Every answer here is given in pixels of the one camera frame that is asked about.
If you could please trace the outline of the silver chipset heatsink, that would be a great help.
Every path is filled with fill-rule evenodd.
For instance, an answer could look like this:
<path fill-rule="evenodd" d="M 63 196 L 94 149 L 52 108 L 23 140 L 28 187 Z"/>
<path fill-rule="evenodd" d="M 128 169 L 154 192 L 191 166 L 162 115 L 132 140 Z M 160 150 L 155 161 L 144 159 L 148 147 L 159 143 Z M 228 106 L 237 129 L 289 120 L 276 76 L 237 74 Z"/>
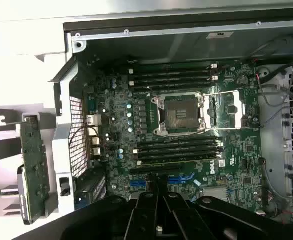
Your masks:
<path fill-rule="evenodd" d="M 226 186 L 205 187 L 203 189 L 202 195 L 214 197 L 214 198 L 227 202 L 229 199 L 227 190 L 228 189 Z"/>

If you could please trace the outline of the blue expansion slot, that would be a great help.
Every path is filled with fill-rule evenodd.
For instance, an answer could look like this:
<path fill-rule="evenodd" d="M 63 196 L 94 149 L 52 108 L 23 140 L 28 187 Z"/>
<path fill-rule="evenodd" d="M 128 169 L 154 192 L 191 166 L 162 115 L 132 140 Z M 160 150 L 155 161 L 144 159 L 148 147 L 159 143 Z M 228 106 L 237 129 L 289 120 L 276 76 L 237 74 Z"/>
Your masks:
<path fill-rule="evenodd" d="M 178 185 L 178 184 L 185 184 L 187 181 L 192 180 L 195 176 L 195 173 L 192 172 L 190 175 L 187 176 L 169 176 L 168 177 L 168 183 L 169 184 L 174 184 L 174 185 Z M 145 187 L 147 185 L 147 182 L 145 180 L 131 180 L 130 181 L 130 186 L 131 187 Z"/>

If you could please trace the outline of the long black expansion slot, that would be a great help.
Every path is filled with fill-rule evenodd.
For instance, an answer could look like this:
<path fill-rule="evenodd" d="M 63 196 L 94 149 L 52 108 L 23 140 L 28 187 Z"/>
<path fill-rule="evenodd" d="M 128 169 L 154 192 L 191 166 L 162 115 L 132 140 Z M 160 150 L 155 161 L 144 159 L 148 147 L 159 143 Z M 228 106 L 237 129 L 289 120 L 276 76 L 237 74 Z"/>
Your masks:
<path fill-rule="evenodd" d="M 173 166 L 155 166 L 155 167 L 140 167 L 140 168 L 132 168 L 129 170 L 131 175 L 139 175 L 146 173 L 160 173 L 160 172 L 169 172 L 180 170 L 182 167 L 180 165 Z"/>

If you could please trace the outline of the black case latch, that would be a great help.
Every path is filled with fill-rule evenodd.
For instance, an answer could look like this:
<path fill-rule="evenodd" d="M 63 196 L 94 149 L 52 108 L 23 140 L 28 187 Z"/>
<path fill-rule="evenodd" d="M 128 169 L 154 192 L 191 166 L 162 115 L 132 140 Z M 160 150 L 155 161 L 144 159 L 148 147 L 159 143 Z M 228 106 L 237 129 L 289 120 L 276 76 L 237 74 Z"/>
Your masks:
<path fill-rule="evenodd" d="M 71 188 L 70 188 L 70 180 L 68 177 L 61 177 L 59 179 L 60 184 L 60 196 L 61 197 L 67 197 L 71 194 Z"/>

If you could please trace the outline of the green motherboard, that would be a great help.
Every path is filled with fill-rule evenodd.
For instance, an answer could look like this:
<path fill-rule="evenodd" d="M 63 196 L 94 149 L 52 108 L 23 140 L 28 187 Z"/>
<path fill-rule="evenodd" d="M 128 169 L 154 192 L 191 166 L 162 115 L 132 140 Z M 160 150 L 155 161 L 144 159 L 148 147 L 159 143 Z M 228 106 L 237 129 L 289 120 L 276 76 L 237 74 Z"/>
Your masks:
<path fill-rule="evenodd" d="M 134 92 L 129 81 L 135 81 L 134 76 L 154 74 L 128 73 L 129 69 L 156 70 L 162 68 L 194 68 L 207 67 L 218 64 L 218 80 L 214 86 L 200 89 L 184 89 L 176 91 Z M 220 64 L 189 62 L 152 65 L 132 65 L 112 67 L 97 72 L 86 93 L 85 100 L 87 115 L 100 114 L 102 125 L 87 125 L 98 127 L 100 145 L 91 145 L 88 135 L 90 157 L 99 161 L 106 168 L 107 191 L 111 195 L 118 195 L 125 199 L 132 198 L 134 193 L 144 192 L 147 186 L 130 186 L 131 180 L 145 180 L 148 174 L 157 177 L 189 176 L 195 173 L 192 180 L 184 184 L 169 184 L 168 189 L 186 196 L 195 202 L 202 197 L 204 188 L 225 186 L 227 188 L 228 203 L 250 211 L 257 211 L 263 205 L 262 200 L 262 170 L 259 159 L 262 155 L 261 123 L 259 110 L 259 87 L 256 82 L 256 68 L 251 64 Z M 241 87 L 236 79 L 239 75 L 246 75 L 249 85 Z M 245 116 L 242 118 L 242 128 L 238 130 L 214 130 L 199 134 L 180 137 L 162 137 L 152 133 L 150 119 L 150 100 L 154 96 L 163 94 L 178 94 L 196 92 L 211 94 L 238 90 L 242 103 L 245 104 Z M 88 111 L 88 99 L 95 98 L 96 112 Z M 174 157 L 172 159 L 155 159 L 141 161 L 133 149 L 138 143 L 153 141 L 171 141 L 185 138 L 217 136 L 223 137 L 224 152 L 201 156 Z M 92 156 L 91 148 L 100 147 L 101 155 Z M 180 170 L 167 172 L 148 172 L 131 175 L 129 170 L 157 166 L 177 166 Z"/>

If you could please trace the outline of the RAM slot with white clips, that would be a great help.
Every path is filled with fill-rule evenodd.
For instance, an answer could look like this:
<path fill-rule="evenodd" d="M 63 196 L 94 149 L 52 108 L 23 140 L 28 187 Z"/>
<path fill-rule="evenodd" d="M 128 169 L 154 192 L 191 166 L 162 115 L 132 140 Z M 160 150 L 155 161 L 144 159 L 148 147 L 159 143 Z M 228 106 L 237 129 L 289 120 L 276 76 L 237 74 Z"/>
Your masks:
<path fill-rule="evenodd" d="M 160 85 L 175 85 L 175 84 L 191 84 L 191 83 L 208 83 L 217 81 L 219 77 L 214 76 L 184 76 L 184 77 L 169 77 L 169 78 L 152 78 L 152 79 L 137 79 L 129 81 L 130 87 L 143 86 L 160 86 Z"/>
<path fill-rule="evenodd" d="M 223 147 L 224 144 L 220 141 L 198 141 L 198 142 L 176 142 L 168 144 L 158 144 L 158 145 L 146 145 L 138 146 L 133 149 L 132 153 L 134 155 L 138 154 L 149 154 L 149 153 L 173 153 L 173 152 L 185 152 L 185 151 L 204 151 Z"/>
<path fill-rule="evenodd" d="M 201 66 L 201 67 L 178 67 L 178 68 L 169 68 L 164 67 L 160 69 L 129 69 L 128 74 L 162 74 L 162 73 L 184 73 L 184 72 L 207 72 L 213 69 L 217 69 L 218 64 L 213 63 L 209 66 Z"/>

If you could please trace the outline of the black and grey PC case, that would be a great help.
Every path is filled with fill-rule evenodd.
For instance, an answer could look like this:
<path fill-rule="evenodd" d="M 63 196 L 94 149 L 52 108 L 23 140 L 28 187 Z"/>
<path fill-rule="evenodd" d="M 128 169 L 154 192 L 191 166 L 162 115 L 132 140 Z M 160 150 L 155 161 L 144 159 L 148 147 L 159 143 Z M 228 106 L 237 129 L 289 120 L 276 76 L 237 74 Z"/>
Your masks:
<path fill-rule="evenodd" d="M 90 156 L 86 93 L 97 72 L 177 63 L 254 65 L 258 85 L 262 207 L 251 211 L 293 222 L 288 145 L 293 8 L 130 16 L 63 25 L 67 62 L 53 79 L 57 127 L 52 142 L 59 209 L 70 213 L 109 194 L 106 167 Z M 70 195 L 61 197 L 60 178 Z"/>

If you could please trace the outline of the CPU socket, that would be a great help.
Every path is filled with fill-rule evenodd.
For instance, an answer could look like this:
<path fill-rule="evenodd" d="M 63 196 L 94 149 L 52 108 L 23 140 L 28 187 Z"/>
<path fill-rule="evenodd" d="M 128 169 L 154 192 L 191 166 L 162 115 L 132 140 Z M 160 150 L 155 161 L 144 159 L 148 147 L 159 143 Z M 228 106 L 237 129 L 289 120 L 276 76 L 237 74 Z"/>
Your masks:
<path fill-rule="evenodd" d="M 207 125 L 201 113 L 203 106 L 204 97 L 197 92 L 153 96 L 150 100 L 152 133 L 164 138 L 204 133 Z"/>

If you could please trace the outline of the blue serial port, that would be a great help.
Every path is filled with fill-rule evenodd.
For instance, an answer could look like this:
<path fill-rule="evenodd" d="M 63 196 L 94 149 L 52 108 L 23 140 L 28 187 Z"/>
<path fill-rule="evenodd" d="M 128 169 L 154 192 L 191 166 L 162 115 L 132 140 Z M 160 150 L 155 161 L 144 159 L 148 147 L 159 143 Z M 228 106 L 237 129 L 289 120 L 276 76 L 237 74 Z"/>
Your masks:
<path fill-rule="evenodd" d="M 88 111 L 95 113 L 97 111 L 97 101 L 95 98 L 89 98 L 87 101 Z"/>

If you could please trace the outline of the metal socket cover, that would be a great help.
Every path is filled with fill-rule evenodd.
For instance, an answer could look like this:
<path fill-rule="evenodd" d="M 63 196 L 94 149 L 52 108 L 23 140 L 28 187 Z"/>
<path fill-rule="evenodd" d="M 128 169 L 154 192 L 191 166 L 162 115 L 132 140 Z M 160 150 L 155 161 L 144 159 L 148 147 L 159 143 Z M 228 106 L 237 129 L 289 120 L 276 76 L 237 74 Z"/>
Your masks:
<path fill-rule="evenodd" d="M 240 130 L 242 118 L 246 115 L 245 104 L 240 99 L 240 92 L 206 96 L 198 96 L 200 120 L 205 130 Z"/>

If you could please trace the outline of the thin metal locking lever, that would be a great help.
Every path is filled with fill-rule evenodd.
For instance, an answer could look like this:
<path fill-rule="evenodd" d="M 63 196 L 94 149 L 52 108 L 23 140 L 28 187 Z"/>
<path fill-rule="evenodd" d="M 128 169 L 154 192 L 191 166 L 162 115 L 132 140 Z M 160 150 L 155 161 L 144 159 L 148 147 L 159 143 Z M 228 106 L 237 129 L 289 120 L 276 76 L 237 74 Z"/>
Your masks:
<path fill-rule="evenodd" d="M 238 90 L 231 90 L 231 91 L 223 91 L 223 92 L 214 92 L 214 93 L 203 93 L 203 97 L 207 97 L 207 96 L 215 96 L 215 95 L 224 95 L 224 94 L 233 94 L 239 92 Z"/>

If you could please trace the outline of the round coin battery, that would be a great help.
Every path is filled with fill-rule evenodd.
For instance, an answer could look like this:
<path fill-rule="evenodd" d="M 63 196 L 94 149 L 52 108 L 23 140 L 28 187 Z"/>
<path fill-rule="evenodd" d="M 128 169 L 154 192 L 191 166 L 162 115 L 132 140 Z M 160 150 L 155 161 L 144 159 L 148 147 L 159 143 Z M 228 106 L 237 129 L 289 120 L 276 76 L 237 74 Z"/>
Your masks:
<path fill-rule="evenodd" d="M 241 74 L 236 78 L 236 84 L 240 87 L 248 86 L 250 80 L 245 74 Z"/>

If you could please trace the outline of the grey parts rack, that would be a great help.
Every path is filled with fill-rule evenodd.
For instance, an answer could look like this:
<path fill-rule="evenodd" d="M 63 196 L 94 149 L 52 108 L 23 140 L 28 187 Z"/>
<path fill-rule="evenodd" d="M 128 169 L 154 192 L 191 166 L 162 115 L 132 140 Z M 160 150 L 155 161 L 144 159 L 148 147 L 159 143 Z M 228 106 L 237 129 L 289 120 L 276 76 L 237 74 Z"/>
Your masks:
<path fill-rule="evenodd" d="M 0 217 L 21 216 L 17 172 L 23 164 L 20 123 L 24 116 L 39 113 L 21 113 L 0 108 Z"/>

